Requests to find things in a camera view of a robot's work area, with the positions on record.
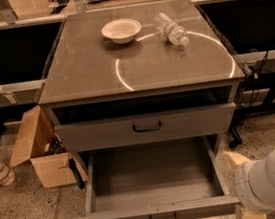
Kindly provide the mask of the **grey drawer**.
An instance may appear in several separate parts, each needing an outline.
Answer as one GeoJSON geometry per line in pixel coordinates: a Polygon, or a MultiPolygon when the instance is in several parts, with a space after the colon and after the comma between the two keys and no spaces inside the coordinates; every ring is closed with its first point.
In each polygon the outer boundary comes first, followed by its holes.
{"type": "Polygon", "coordinates": [[[198,219],[233,214],[210,143],[193,138],[89,157],[86,209],[75,219],[198,219]]]}
{"type": "Polygon", "coordinates": [[[68,151],[117,148],[223,133],[229,129],[234,109],[235,104],[229,103],[146,117],[60,125],[55,130],[68,151]]]}

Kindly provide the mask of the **grey top drawer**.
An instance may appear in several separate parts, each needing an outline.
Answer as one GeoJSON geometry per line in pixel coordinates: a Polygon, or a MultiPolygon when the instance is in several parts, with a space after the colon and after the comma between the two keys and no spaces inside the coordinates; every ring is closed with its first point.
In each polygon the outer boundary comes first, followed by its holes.
{"type": "Polygon", "coordinates": [[[117,148],[223,133],[229,129],[234,109],[235,104],[229,103],[146,117],[60,125],[55,130],[68,151],[117,148]]]}

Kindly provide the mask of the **grey drawer cabinet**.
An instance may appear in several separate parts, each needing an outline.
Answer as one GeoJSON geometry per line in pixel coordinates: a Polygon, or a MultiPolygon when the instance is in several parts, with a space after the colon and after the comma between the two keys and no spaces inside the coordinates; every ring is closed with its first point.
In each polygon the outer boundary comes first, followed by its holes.
{"type": "MultiPolygon", "coordinates": [[[[70,15],[54,54],[39,101],[55,127],[234,103],[244,76],[185,0],[70,15]],[[186,30],[186,46],[157,31],[153,21],[162,12],[186,30]],[[142,25],[131,42],[116,44],[102,35],[105,24],[124,18],[142,25]]],[[[217,149],[225,132],[193,138],[217,149]]]]}

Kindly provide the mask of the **clear plastic water bottle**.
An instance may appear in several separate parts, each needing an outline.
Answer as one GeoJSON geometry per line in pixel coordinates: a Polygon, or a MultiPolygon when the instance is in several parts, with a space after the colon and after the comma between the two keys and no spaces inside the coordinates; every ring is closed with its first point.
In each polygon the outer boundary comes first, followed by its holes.
{"type": "Polygon", "coordinates": [[[158,13],[153,24],[160,34],[175,46],[186,46],[189,42],[186,30],[165,13],[158,13]]]}

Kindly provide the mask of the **white paper bowl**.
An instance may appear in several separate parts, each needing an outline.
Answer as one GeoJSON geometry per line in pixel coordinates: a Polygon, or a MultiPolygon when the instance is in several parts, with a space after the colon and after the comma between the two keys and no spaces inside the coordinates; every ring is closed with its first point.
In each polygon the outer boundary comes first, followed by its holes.
{"type": "Polygon", "coordinates": [[[135,19],[116,19],[105,24],[101,30],[102,35],[116,44],[131,42],[141,31],[142,25],[135,19]]]}

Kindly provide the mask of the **open cardboard box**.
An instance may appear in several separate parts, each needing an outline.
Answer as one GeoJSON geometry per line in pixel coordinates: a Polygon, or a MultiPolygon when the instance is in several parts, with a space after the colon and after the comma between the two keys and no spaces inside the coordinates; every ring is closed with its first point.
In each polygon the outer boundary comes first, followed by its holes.
{"type": "Polygon", "coordinates": [[[56,134],[46,112],[35,106],[24,112],[22,117],[9,162],[10,167],[31,162],[40,182],[46,188],[76,183],[69,167],[69,153],[48,152],[56,134]]]}

